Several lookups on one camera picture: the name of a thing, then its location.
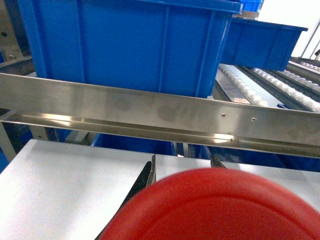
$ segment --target red circular object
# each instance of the red circular object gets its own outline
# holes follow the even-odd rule
[[[243,171],[207,168],[139,192],[102,240],[320,239],[320,214],[285,188]]]

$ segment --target metal guide rail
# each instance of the metal guide rail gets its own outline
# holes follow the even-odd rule
[[[0,74],[0,121],[320,158],[320,114]]]

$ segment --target white roller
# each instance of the white roller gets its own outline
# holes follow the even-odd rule
[[[310,97],[304,95],[302,92],[299,92],[299,91],[295,90],[294,88],[290,87],[289,85],[283,83],[279,79],[275,78],[275,80],[272,80],[273,78],[270,78],[272,76],[270,74],[266,73],[265,71],[256,71],[256,72],[258,73],[259,76],[263,77],[265,80],[272,83],[274,86],[281,89],[286,94],[292,96],[294,99],[296,99],[302,105],[308,107],[309,109],[312,109],[315,112],[320,112],[320,103],[319,102],[314,101]],[[291,77],[294,80],[297,79],[298,82],[306,85],[307,87],[314,88],[314,89],[320,89],[320,87],[316,86],[316,84],[314,84],[312,81],[306,80],[305,78],[297,76],[289,71],[283,71],[282,73],[288,77]],[[261,102],[263,102],[263,101],[260,101],[260,102],[256,101],[256,104],[262,106],[261,104],[264,104],[264,103],[261,103]]]
[[[268,103],[266,101],[262,101],[261,96],[257,95],[257,93],[252,90],[249,86],[247,86],[242,80],[232,71],[228,69],[224,64],[220,64],[219,69],[223,72],[223,74],[232,82],[234,85],[238,87],[240,92],[254,105],[267,107]],[[267,77],[267,74],[258,68],[254,68],[253,71],[257,74],[264,74]]]

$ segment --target white surface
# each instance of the white surface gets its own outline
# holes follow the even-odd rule
[[[31,140],[0,174],[1,240],[93,240],[152,154]],[[237,163],[288,188],[320,211],[320,173]],[[210,161],[156,156],[156,177]]]

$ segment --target blue panel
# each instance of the blue panel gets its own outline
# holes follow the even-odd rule
[[[307,28],[233,18],[221,63],[285,70],[302,31]]]
[[[128,150],[150,154],[177,155],[172,142],[128,136],[99,133],[95,136],[90,145],[92,147]]]
[[[3,63],[3,62],[4,62],[4,59],[3,59],[2,55],[1,55],[1,52],[0,52],[0,64]]]
[[[8,164],[9,164],[9,162],[8,162],[6,156],[2,153],[2,150],[0,148],[0,174],[8,166]]]
[[[38,77],[207,97],[236,0],[19,0]]]

